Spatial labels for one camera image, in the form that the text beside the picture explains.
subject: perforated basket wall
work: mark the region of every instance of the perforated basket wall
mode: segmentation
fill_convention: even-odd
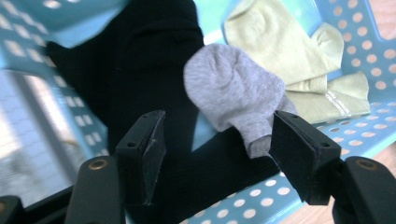
[[[73,46],[116,15],[125,0],[0,0],[0,66],[44,78],[86,154],[102,153],[104,127],[43,55],[46,40]],[[222,23],[237,0],[195,0],[206,44],[225,43]],[[340,74],[362,71],[370,83],[370,115],[316,125],[343,148],[343,158],[372,157],[396,140],[396,40],[380,37],[368,1],[282,0],[308,34],[323,21],[339,29],[346,45]],[[213,134],[204,123],[200,135]],[[207,139],[209,136],[196,136]],[[213,204],[184,223],[278,222],[302,205],[282,174]]]

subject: beige sock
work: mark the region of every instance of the beige sock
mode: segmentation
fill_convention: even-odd
[[[370,113],[369,85],[362,72],[342,76],[328,83],[325,93],[287,91],[298,115],[309,123]]]
[[[344,39],[337,29],[324,22],[312,34],[311,40],[338,68],[341,67]],[[327,90],[327,75],[290,84],[286,87],[286,90],[324,93]]]
[[[339,68],[279,0],[242,0],[225,22],[224,31],[228,44],[243,49],[286,85],[323,78]],[[303,89],[322,86],[322,80],[319,84],[312,80]]]

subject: screw hole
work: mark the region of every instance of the screw hole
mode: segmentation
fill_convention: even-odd
[[[323,146],[323,147],[329,147],[330,146],[329,143],[320,143],[320,145]]]
[[[128,145],[127,145],[128,147],[135,147],[136,146],[136,143],[134,143],[134,142],[130,142],[130,143],[128,143]]]

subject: metal rivet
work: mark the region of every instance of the metal rivet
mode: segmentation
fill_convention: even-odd
[[[359,165],[359,167],[366,170],[376,171],[378,169],[378,166],[375,163],[367,160],[356,160],[356,163]]]
[[[88,167],[91,170],[100,170],[105,168],[108,165],[108,161],[106,160],[96,160],[90,163],[90,165],[88,165]]]

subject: gray sock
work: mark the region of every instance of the gray sock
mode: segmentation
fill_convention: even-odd
[[[268,156],[275,110],[296,113],[284,82],[232,46],[198,50],[185,65],[184,86],[217,131],[241,133],[250,158]]]

